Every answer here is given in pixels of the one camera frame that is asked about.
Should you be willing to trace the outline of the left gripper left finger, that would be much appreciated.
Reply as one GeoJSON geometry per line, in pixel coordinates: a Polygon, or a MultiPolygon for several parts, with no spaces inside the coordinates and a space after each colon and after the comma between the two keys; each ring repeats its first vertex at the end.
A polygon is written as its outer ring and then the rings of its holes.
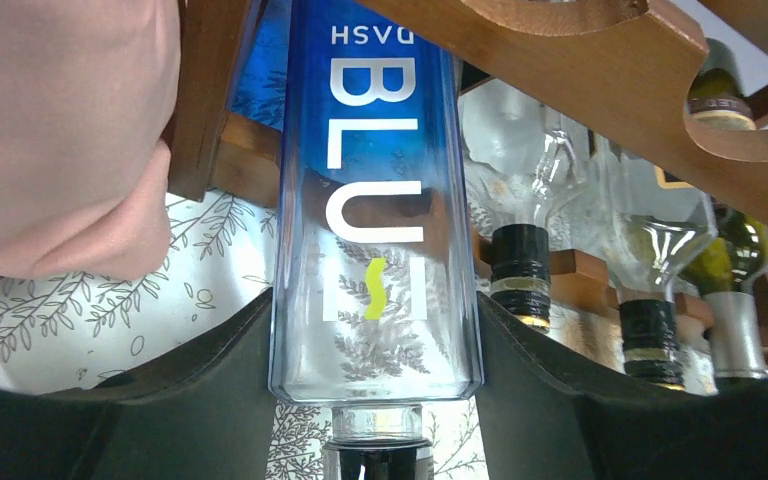
{"type": "Polygon", "coordinates": [[[83,390],[0,390],[0,479],[261,479],[272,294],[83,390]]]}

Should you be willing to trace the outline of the clear square liquor bottle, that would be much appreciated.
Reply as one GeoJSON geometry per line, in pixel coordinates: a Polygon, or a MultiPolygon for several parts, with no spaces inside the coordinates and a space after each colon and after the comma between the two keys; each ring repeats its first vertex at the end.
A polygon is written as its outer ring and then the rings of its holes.
{"type": "Polygon", "coordinates": [[[627,375],[671,390],[685,387],[673,285],[716,237],[708,196],[618,143],[593,135],[591,155],[603,207],[599,225],[614,285],[627,375]]]}

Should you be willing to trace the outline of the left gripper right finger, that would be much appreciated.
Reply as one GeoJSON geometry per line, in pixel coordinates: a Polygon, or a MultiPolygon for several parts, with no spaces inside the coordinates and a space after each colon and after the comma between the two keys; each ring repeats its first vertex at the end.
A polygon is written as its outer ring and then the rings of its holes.
{"type": "Polygon", "coordinates": [[[477,300],[491,478],[768,479],[768,379],[714,396],[668,390],[477,300]]]}

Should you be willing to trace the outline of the dark green wine bottle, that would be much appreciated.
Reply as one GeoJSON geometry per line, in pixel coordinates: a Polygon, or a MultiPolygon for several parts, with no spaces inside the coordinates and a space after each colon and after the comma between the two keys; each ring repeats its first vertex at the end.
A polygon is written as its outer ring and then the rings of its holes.
{"type": "MultiPolygon", "coordinates": [[[[688,93],[690,116],[719,129],[756,130],[731,49],[717,39],[707,43],[708,57],[688,93]]],[[[714,315],[705,338],[715,385],[723,392],[767,377],[753,285],[768,268],[768,226],[715,198],[711,203],[718,236],[681,277],[714,315]]]]}

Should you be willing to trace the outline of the clear liquor bottle gold label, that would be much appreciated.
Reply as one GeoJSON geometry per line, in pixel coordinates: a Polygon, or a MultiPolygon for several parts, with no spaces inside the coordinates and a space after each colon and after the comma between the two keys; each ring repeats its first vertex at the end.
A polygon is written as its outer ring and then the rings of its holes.
{"type": "Polygon", "coordinates": [[[550,329],[551,218],[589,182],[588,130],[500,79],[459,99],[468,198],[492,225],[491,298],[550,329]]]}

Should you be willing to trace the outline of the blue glass bottle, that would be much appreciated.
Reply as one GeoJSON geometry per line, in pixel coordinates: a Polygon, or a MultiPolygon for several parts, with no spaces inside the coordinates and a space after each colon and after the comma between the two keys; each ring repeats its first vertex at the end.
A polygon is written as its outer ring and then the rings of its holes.
{"type": "Polygon", "coordinates": [[[429,479],[422,408],[481,385],[452,56],[355,1],[291,9],[268,386],[328,479],[429,479]]]}

